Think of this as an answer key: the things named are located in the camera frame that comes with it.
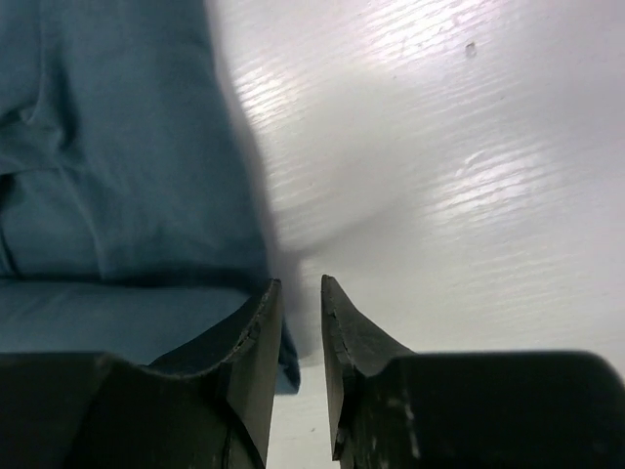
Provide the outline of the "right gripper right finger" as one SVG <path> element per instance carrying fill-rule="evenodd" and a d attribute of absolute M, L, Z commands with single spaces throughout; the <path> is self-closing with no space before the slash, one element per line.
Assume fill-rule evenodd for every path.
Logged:
<path fill-rule="evenodd" d="M 334 277 L 321 278 L 320 300 L 331 452 L 335 461 L 346 462 L 364 382 L 414 352 L 359 311 Z"/>

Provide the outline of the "dark blue-grey t shirt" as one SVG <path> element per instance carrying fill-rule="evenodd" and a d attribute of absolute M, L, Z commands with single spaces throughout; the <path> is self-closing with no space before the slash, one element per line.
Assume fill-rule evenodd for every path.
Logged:
<path fill-rule="evenodd" d="M 148 363 L 270 273 L 201 1 L 1 5 L 1 349 Z"/>

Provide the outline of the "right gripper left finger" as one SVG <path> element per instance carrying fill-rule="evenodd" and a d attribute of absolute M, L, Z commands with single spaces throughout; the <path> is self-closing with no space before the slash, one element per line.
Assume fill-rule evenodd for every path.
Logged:
<path fill-rule="evenodd" d="M 281 316 L 281 283 L 271 279 L 237 311 L 148 366 L 197 383 L 253 468 L 267 465 Z"/>

